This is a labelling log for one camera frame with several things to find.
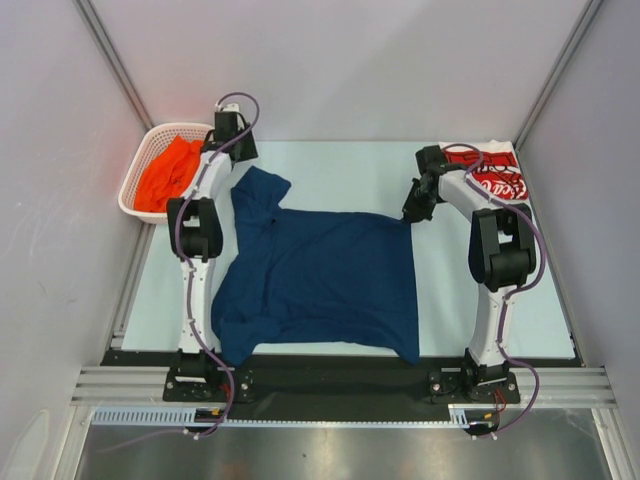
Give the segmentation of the blue t shirt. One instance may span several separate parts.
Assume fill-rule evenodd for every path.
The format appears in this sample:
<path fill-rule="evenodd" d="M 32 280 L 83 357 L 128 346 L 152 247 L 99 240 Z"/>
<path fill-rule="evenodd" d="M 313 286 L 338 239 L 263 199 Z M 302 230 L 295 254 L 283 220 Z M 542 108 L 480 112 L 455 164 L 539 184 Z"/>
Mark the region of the blue t shirt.
<path fill-rule="evenodd" d="M 224 357 L 262 344 L 345 342 L 420 357 L 409 224 L 287 209 L 288 180 L 250 168 L 231 190 L 238 254 L 211 307 Z"/>

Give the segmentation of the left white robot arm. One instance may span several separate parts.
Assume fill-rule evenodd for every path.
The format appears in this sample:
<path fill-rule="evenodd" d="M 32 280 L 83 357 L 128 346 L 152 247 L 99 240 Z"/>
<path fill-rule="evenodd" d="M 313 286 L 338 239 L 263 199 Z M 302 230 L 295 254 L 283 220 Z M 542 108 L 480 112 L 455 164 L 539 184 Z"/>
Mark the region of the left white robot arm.
<path fill-rule="evenodd" d="M 220 340 L 211 326 L 213 273 L 224 246 L 215 200 L 235 164 L 256 157 L 251 124 L 235 104 L 219 107 L 189 187 L 168 200 L 170 245 L 180 261 L 184 307 L 178 350 L 165 380 L 165 401 L 210 401 L 223 382 L 224 366 L 215 356 Z"/>

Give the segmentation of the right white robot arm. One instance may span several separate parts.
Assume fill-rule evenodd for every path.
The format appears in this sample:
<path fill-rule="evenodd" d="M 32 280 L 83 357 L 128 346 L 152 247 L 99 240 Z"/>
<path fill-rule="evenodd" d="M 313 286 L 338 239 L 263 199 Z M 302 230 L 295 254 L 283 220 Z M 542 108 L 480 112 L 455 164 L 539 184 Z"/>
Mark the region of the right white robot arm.
<path fill-rule="evenodd" d="M 402 208 L 409 223 L 430 221 L 447 203 L 470 223 L 469 271 L 478 285 L 474 333 L 459 371 L 433 372 L 429 390 L 434 403 L 491 403 L 505 394 L 520 400 L 506 340 L 516 297 L 542 279 L 546 253 L 530 207 L 502 199 L 475 179 L 487 154 L 475 146 L 432 145 L 415 154 L 419 175 Z"/>

